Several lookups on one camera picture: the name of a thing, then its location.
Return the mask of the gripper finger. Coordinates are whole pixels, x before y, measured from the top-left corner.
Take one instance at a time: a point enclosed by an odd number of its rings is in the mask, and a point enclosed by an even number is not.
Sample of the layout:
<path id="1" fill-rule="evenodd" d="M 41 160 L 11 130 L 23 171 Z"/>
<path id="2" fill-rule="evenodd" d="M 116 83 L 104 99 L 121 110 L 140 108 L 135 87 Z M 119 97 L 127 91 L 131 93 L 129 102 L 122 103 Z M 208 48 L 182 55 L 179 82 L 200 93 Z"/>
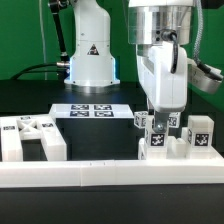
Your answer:
<path id="1" fill-rule="evenodd" d="M 155 112 L 153 130 L 155 132 L 166 132 L 168 127 L 168 120 L 168 113 Z"/>

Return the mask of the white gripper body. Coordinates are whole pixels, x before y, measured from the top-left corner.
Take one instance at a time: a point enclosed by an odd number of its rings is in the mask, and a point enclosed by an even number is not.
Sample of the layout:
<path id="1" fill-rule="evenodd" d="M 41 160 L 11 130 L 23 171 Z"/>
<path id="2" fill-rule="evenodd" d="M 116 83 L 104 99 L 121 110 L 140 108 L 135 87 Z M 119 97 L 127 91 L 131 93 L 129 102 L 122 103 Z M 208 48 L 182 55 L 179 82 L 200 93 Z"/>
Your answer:
<path id="1" fill-rule="evenodd" d="M 144 56 L 136 55 L 139 82 L 157 112 L 182 112 L 187 103 L 187 54 L 178 48 L 178 64 L 171 73 L 173 44 L 149 46 Z"/>

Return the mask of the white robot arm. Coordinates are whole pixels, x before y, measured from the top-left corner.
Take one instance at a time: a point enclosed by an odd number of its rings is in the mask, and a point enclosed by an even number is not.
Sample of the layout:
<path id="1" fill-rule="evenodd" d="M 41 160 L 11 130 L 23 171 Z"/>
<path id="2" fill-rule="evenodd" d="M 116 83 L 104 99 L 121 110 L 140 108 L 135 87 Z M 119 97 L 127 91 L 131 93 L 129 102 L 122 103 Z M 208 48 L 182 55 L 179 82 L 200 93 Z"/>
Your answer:
<path id="1" fill-rule="evenodd" d="M 70 0 L 75 15 L 76 51 L 70 58 L 69 85 L 86 91 L 117 84 L 110 54 L 110 16 L 96 0 Z M 200 37 L 192 59 L 191 12 L 200 0 L 128 0 L 128 42 L 136 46 L 139 82 L 154 108 L 154 131 L 164 133 L 171 112 L 181 112 L 187 84 L 213 93 L 223 77 L 199 59 Z"/>

